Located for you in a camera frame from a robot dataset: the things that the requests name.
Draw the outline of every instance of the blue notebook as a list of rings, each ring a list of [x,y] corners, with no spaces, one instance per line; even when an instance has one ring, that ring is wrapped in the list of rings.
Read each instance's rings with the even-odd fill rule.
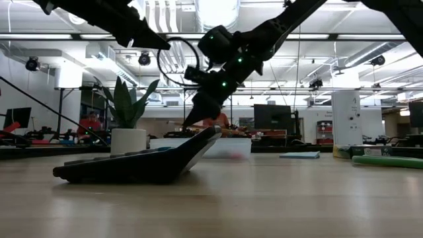
[[[279,155],[279,158],[288,159],[318,159],[320,151],[317,152],[289,152]]]

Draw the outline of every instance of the potted plant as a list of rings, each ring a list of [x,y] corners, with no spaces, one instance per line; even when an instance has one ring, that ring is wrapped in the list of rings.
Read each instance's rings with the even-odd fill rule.
[[[102,88],[106,99],[113,103],[109,105],[110,112],[118,123],[118,128],[112,130],[112,150],[111,154],[121,154],[127,152],[141,151],[147,145],[147,132],[136,128],[139,118],[145,112],[148,104],[148,97],[157,88],[159,80],[150,84],[145,94],[136,101],[136,97],[131,97],[125,82],[118,77],[114,94],[105,87]]]

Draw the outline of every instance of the green object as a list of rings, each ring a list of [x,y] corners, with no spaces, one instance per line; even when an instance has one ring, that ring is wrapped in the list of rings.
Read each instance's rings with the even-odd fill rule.
[[[423,159],[408,158],[408,157],[355,155],[352,157],[352,162],[363,164],[363,165],[381,165],[381,166],[390,166],[390,167],[423,169]]]
[[[131,92],[128,90],[126,83],[123,82],[118,77],[116,80],[116,86],[114,88],[114,94],[105,87],[102,88],[106,99],[114,104],[114,106],[109,105],[110,112],[113,117],[118,122],[119,128],[133,129],[137,124],[137,121],[145,112],[145,106],[147,106],[147,99],[151,93],[156,90],[159,85],[159,79],[152,82],[145,94],[135,102],[134,96],[131,97],[131,94],[134,94],[134,91]]]

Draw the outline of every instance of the white plant pot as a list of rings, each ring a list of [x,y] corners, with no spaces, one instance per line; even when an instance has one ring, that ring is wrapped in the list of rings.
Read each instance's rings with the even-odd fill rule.
[[[113,129],[112,155],[136,152],[146,149],[147,132],[140,129]]]

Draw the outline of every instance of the green foam tube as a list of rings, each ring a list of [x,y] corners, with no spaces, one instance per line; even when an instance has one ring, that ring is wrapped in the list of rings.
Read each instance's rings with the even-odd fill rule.
[[[402,167],[411,169],[423,169],[423,159],[408,158],[408,157],[388,157],[388,156],[353,156],[353,163],[363,165],[381,165],[391,167]]]

